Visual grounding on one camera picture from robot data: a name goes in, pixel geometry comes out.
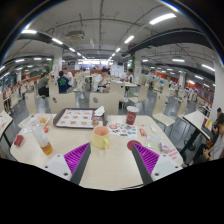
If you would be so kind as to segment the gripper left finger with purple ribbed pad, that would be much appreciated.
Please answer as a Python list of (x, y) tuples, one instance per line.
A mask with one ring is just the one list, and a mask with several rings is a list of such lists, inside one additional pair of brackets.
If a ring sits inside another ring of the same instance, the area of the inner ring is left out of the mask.
[(79, 185), (90, 153), (91, 146), (86, 143), (65, 155), (56, 154), (43, 166), (43, 169)]

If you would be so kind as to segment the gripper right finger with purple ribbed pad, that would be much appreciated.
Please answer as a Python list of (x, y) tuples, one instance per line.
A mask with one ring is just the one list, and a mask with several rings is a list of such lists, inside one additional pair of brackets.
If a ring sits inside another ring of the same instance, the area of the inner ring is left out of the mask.
[(144, 146), (135, 144), (132, 154), (144, 185), (182, 169), (168, 154), (157, 154)]

